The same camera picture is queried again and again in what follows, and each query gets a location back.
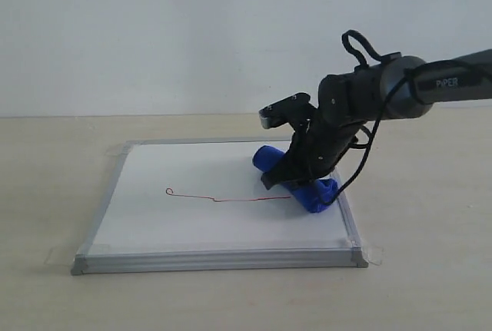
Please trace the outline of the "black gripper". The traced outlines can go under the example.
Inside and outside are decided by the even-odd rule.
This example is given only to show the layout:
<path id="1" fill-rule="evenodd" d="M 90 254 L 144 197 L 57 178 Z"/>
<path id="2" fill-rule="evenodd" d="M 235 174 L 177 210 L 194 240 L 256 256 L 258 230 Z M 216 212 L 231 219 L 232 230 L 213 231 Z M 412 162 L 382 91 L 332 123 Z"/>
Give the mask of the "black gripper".
<path id="1" fill-rule="evenodd" d="M 261 175 L 266 189 L 276 185 L 298 186 L 332 172 L 352 144 L 363 121 L 329 125 L 314 112 L 310 119 L 293 125 L 294 134 L 285 157 Z"/>

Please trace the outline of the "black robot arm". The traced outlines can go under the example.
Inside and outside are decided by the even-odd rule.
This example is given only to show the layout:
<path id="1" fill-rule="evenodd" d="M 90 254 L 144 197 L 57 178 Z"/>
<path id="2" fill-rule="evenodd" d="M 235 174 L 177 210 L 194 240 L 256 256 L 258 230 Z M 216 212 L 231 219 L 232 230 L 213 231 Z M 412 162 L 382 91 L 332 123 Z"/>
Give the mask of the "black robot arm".
<path id="1" fill-rule="evenodd" d="M 434 62 L 387 55 L 378 65 L 329 74 L 318 85 L 316 105 L 299 92 L 259 111 L 263 128 L 289 124 L 294 131 L 285 155 L 261 181 L 271 189 L 329 175 L 367 122 L 415 119 L 436 103 L 490 97 L 490 50 Z"/>

